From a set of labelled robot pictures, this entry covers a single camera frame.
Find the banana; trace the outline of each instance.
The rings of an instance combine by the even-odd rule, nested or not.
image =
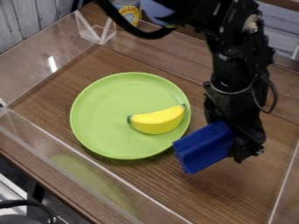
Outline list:
[[[174,130],[181,124],[186,111],[186,104],[181,104],[149,114],[130,115],[127,123],[134,129],[147,134],[163,134]]]

